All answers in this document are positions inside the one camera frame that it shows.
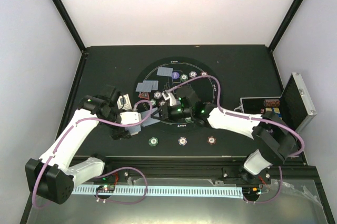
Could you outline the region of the green chips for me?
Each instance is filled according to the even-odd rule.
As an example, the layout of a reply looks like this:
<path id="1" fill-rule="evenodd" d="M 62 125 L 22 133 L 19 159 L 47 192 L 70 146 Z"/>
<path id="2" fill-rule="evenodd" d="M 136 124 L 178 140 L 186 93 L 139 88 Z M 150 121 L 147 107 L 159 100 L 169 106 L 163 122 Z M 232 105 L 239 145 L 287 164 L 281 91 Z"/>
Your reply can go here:
<path id="1" fill-rule="evenodd" d="M 152 104 L 152 106 L 155 106 L 155 105 L 156 105 L 156 100 L 151 99 L 151 100 L 150 100 L 150 103 Z"/>
<path id="2" fill-rule="evenodd" d="M 181 79 L 181 82 L 185 82 L 189 79 L 189 77 L 188 77 L 188 75 L 183 74 L 183 75 L 180 76 L 180 79 Z"/>

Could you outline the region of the card being dealt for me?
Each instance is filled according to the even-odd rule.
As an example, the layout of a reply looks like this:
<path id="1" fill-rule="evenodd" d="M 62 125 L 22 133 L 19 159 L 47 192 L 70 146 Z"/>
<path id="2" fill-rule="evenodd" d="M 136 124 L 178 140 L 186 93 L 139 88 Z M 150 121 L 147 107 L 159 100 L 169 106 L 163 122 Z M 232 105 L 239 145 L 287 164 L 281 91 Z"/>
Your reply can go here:
<path id="1" fill-rule="evenodd" d="M 148 112 L 145 111 L 145 112 L 141 112 L 140 114 L 141 114 L 141 119 L 144 119 L 146 117 L 146 115 L 148 114 Z M 141 126 L 142 127 L 147 127 L 147 126 L 159 123 L 159 122 L 160 122 L 159 116 L 158 116 L 158 114 L 155 114 L 153 117 L 150 116 L 147 120 L 145 120 L 141 124 Z"/>

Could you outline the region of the red triangular button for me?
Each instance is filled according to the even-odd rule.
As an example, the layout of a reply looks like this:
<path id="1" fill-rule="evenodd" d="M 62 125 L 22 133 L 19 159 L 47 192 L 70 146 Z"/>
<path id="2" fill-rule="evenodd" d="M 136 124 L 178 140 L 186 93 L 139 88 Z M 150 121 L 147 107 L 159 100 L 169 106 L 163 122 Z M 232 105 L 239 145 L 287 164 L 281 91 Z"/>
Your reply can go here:
<path id="1" fill-rule="evenodd" d="M 138 97 L 140 98 L 140 99 L 146 99 L 146 100 L 149 100 L 150 98 L 149 98 L 149 93 L 148 92 L 142 92 L 142 93 L 140 93 L 139 95 L 138 95 Z"/>

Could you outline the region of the dealt card player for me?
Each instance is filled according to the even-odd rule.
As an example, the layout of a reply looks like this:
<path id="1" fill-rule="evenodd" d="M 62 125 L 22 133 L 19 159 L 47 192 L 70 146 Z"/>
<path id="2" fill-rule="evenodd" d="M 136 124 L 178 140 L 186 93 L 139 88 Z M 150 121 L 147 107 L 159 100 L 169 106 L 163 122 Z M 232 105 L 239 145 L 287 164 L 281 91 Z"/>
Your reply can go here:
<path id="1" fill-rule="evenodd" d="M 143 84 L 147 92 L 158 90 L 158 80 L 144 80 Z"/>
<path id="2" fill-rule="evenodd" d="M 170 67 L 159 67 L 157 69 L 157 76 L 171 77 L 173 73 L 173 68 Z"/>

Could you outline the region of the purple round button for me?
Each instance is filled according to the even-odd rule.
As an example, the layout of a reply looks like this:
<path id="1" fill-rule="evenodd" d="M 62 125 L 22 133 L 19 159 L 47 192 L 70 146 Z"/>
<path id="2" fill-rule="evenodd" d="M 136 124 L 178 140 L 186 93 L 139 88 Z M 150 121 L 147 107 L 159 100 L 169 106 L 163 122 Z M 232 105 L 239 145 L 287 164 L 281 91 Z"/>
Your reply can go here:
<path id="1" fill-rule="evenodd" d="M 180 78 L 180 73 L 179 72 L 172 72 L 171 77 L 172 77 L 172 79 L 179 79 Z"/>

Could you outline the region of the green chip stack source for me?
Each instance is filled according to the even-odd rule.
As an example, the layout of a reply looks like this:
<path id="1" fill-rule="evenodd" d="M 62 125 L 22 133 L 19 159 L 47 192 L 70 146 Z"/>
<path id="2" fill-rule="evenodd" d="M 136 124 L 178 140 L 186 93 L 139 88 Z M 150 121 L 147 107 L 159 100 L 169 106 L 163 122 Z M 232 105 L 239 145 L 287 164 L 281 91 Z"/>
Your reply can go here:
<path id="1" fill-rule="evenodd" d="M 152 137 L 148 140 L 148 144 L 151 146 L 151 147 L 154 147 L 158 144 L 158 139 L 156 137 Z"/>

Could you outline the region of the dealt card top player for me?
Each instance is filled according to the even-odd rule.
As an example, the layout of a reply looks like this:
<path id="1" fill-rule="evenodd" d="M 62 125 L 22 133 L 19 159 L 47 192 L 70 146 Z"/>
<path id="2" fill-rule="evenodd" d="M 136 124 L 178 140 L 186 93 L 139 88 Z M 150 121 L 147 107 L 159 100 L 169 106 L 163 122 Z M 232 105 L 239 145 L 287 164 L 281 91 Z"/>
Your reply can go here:
<path id="1" fill-rule="evenodd" d="M 159 67 L 157 69 L 157 76 L 171 77 L 173 73 L 173 68 L 170 67 Z"/>

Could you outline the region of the brown orange chip stack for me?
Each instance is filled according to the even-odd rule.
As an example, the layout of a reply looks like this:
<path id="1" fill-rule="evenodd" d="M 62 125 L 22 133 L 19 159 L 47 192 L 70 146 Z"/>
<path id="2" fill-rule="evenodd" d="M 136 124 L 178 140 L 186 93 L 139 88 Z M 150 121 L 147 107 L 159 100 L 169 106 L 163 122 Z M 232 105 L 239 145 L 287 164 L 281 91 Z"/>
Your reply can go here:
<path id="1" fill-rule="evenodd" d="M 207 142 L 210 144 L 210 145 L 214 145 L 216 143 L 216 138 L 214 137 L 208 137 L 207 139 Z"/>

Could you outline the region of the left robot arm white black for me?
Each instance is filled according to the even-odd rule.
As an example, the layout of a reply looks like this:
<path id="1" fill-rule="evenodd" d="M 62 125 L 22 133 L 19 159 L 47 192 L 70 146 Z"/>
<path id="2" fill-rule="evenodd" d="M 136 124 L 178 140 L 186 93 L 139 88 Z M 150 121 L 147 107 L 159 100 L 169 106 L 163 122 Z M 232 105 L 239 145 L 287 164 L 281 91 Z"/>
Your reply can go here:
<path id="1" fill-rule="evenodd" d="M 128 94 L 114 86 L 106 86 L 101 95 L 85 96 L 79 103 L 73 118 L 57 140 L 38 159 L 30 159 L 25 165 L 28 188 L 32 202 L 36 197 L 63 204 L 72 190 L 82 183 L 97 177 L 100 181 L 112 178 L 113 168 L 106 164 L 106 158 L 94 155 L 77 165 L 71 166 L 76 152 L 101 120 L 107 120 L 118 134 L 121 114 L 130 111 L 132 105 Z"/>

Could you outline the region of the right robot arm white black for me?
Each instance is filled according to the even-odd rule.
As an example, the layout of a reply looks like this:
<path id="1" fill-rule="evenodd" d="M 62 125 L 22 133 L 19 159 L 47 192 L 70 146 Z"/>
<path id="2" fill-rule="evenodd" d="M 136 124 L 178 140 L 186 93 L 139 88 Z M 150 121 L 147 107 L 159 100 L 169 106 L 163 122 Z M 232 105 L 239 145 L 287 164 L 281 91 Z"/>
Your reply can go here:
<path id="1" fill-rule="evenodd" d="M 200 126 L 232 131 L 255 142 L 257 149 L 237 171 L 245 184 L 255 181 L 264 169 L 283 165 L 296 144 L 295 132 L 271 111 L 263 115 L 230 111 L 201 101 L 191 87 L 181 87 L 175 95 L 164 91 L 162 96 L 165 104 L 151 115 L 153 119 L 177 122 L 190 118 Z"/>

